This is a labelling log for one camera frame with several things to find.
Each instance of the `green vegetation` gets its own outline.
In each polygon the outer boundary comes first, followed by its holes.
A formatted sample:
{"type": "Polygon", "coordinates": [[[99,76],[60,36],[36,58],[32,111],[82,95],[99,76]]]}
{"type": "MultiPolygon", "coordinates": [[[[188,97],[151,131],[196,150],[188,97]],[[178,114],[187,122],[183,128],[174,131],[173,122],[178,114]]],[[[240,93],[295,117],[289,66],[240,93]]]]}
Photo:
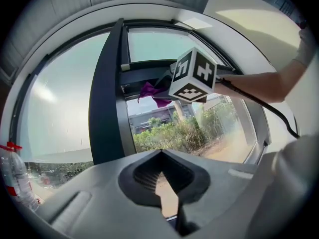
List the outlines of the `green vegetation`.
{"type": "Polygon", "coordinates": [[[227,133],[237,120],[232,103],[219,103],[204,111],[203,106],[196,117],[178,122],[177,113],[174,122],[161,124],[160,119],[151,118],[151,130],[134,134],[137,152],[151,149],[174,149],[187,153],[200,150],[207,143],[213,142],[227,133]]]}

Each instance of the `purple cloth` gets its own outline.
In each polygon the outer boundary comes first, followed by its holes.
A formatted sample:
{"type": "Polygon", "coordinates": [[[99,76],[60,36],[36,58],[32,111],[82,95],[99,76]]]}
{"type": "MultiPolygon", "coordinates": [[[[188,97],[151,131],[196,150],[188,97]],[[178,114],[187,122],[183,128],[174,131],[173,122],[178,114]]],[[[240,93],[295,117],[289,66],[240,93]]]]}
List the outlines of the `purple cloth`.
{"type": "Polygon", "coordinates": [[[151,83],[146,82],[145,85],[141,89],[141,94],[140,94],[140,96],[138,98],[138,103],[140,103],[140,98],[152,96],[152,98],[156,102],[158,108],[165,107],[169,103],[171,103],[171,100],[168,100],[168,99],[157,99],[157,98],[153,97],[153,95],[155,95],[157,93],[160,93],[160,92],[163,92],[165,90],[166,90],[166,88],[156,89],[156,88],[154,88],[152,86],[151,83]]]}

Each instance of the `ceiling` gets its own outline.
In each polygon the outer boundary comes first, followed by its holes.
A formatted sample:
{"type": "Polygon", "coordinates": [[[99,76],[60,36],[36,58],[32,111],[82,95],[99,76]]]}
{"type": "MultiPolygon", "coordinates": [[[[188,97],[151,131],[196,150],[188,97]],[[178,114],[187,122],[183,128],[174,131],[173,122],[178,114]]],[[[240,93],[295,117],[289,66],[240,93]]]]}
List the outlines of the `ceiling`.
{"type": "MultiPolygon", "coordinates": [[[[0,54],[0,75],[10,84],[14,75],[29,58],[35,44],[52,28],[74,14],[90,7],[115,0],[33,0],[17,19],[0,54]]],[[[187,7],[203,13],[208,0],[168,1],[175,7],[187,7]]]]}

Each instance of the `building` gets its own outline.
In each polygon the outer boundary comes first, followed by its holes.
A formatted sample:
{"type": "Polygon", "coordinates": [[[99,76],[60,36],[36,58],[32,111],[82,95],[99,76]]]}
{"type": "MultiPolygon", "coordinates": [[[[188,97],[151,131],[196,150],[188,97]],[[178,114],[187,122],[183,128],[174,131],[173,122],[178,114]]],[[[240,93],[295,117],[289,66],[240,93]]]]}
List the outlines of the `building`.
{"type": "MultiPolygon", "coordinates": [[[[222,100],[225,100],[224,96],[222,95],[211,95],[210,97],[208,97],[207,102],[202,105],[204,110],[206,111],[222,102],[222,100]]],[[[196,108],[198,107],[198,105],[200,105],[200,103],[194,103],[194,106],[192,106],[192,104],[182,105],[184,116],[186,118],[195,116],[198,112],[198,109],[196,108]]],[[[139,134],[145,130],[152,130],[152,126],[149,124],[149,119],[151,118],[160,118],[161,124],[176,121],[176,118],[173,115],[174,112],[176,112],[175,107],[173,105],[170,105],[149,112],[131,115],[129,116],[129,121],[132,133],[139,134]]]]}

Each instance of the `plastic bottle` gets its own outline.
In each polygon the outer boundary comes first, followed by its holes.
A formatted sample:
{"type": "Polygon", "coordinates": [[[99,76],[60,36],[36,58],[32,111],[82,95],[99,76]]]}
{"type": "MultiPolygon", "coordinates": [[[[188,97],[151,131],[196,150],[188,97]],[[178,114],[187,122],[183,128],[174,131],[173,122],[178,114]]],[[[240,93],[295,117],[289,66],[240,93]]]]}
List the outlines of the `plastic bottle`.
{"type": "Polygon", "coordinates": [[[38,201],[32,191],[26,166],[14,149],[22,147],[8,142],[7,146],[0,145],[0,169],[8,193],[31,210],[38,208],[38,201]]]}

